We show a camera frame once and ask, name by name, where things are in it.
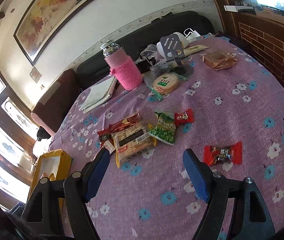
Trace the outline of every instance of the purple tablecloth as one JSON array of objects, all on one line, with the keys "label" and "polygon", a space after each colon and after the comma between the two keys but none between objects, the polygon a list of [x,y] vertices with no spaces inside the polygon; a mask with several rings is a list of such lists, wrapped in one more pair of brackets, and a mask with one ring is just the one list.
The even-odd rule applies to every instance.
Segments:
[{"label": "purple tablecloth", "polygon": [[[134,91],[116,90],[106,104],[83,114],[79,111],[90,92],[76,100],[50,149],[64,149],[72,158],[71,172],[80,171],[100,149],[98,130],[138,111],[156,123],[154,110],[183,112],[192,108],[195,122],[177,128],[175,145],[158,142],[148,154],[121,168],[115,155],[97,196],[88,211],[101,239],[192,239],[206,204],[194,188],[182,163],[183,151],[191,148],[202,160],[205,145],[227,146],[243,142],[243,163],[212,167],[227,178],[256,182],[267,204],[276,231],[284,227],[284,89],[276,78],[252,57],[220,38],[197,41],[210,46],[186,60],[194,73],[159,102],[143,83]],[[204,53],[235,53],[234,68],[215,72],[200,57]],[[228,203],[219,239],[230,222]],[[72,236],[66,209],[62,221]]]}]

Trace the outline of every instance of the notebook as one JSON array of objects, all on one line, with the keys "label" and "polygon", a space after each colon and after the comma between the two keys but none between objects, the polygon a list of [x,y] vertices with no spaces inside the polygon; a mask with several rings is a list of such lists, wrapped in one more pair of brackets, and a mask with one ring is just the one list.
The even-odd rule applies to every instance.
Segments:
[{"label": "notebook", "polygon": [[113,76],[100,84],[93,86],[85,102],[80,105],[79,110],[83,111],[83,113],[87,113],[106,102],[112,96],[116,82],[117,79]]}]

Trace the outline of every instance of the green pea snack bag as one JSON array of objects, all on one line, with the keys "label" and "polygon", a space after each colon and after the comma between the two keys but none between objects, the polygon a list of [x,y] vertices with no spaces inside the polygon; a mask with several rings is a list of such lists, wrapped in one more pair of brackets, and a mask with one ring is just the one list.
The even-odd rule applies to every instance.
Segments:
[{"label": "green pea snack bag", "polygon": [[156,109],[154,112],[158,117],[158,123],[149,131],[149,135],[166,144],[174,145],[174,134],[176,129],[174,124],[174,114],[163,112],[159,109]]}]

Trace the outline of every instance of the black bag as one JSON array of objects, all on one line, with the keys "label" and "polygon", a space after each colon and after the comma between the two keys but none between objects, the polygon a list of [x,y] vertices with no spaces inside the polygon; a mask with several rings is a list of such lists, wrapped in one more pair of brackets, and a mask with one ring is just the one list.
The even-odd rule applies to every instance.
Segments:
[{"label": "black bag", "polygon": [[36,136],[39,142],[42,139],[49,139],[51,137],[51,135],[42,126],[38,129]]}]

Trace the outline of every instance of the framed painting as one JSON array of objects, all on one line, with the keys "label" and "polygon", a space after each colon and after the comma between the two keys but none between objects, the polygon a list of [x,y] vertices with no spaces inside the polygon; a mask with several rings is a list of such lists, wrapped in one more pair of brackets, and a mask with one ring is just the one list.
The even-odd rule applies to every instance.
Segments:
[{"label": "framed painting", "polygon": [[93,0],[33,0],[14,38],[32,66],[56,33]]}]

